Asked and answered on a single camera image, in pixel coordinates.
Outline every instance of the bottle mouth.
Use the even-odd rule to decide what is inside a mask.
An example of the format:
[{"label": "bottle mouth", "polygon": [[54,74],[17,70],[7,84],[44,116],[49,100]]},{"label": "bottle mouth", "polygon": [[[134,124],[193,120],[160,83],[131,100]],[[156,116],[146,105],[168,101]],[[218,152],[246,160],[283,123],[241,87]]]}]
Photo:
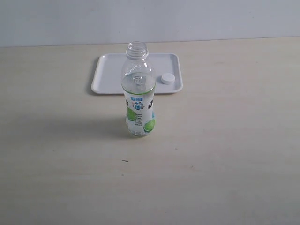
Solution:
[{"label": "bottle mouth", "polygon": [[128,44],[126,55],[131,60],[144,60],[148,56],[148,49],[144,42],[134,41]]}]

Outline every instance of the plastic bottle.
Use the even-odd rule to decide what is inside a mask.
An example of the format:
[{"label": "plastic bottle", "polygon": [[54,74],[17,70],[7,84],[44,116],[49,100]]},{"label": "plastic bottle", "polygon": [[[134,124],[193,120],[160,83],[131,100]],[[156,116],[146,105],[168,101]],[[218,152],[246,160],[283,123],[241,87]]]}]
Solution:
[{"label": "plastic bottle", "polygon": [[131,42],[126,50],[121,83],[127,105],[126,124],[135,136],[146,136],[154,128],[153,96],[156,78],[143,42]]}]

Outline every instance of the beige table surface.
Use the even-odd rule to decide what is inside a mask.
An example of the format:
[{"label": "beige table surface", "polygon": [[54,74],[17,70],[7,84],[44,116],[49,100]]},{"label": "beige table surface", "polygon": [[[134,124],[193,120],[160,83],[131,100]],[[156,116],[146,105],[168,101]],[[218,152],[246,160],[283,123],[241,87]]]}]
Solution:
[{"label": "beige table surface", "polygon": [[148,44],[183,90],[140,139],[90,90],[125,47],[0,48],[0,224],[299,225],[300,37]]}]

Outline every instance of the bottle cap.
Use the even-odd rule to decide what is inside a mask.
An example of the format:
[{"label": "bottle cap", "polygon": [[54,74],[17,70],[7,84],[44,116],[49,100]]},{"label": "bottle cap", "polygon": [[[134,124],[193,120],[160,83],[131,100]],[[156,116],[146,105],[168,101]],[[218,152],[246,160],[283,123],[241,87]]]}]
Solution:
[{"label": "bottle cap", "polygon": [[172,84],[175,82],[175,76],[171,73],[165,73],[161,76],[161,82],[164,84]]}]

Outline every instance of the white tray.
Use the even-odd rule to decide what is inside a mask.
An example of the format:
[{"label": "white tray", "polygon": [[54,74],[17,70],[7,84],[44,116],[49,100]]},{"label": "white tray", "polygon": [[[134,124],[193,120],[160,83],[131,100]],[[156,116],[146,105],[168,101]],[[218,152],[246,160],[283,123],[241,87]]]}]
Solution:
[{"label": "white tray", "polygon": [[[99,58],[92,90],[97,94],[122,94],[121,70],[126,60],[125,54],[106,54]],[[178,56],[171,53],[152,53],[149,60],[156,71],[156,94],[175,93],[182,89],[182,77]],[[161,75],[172,73],[175,76],[173,84],[163,84]]]}]

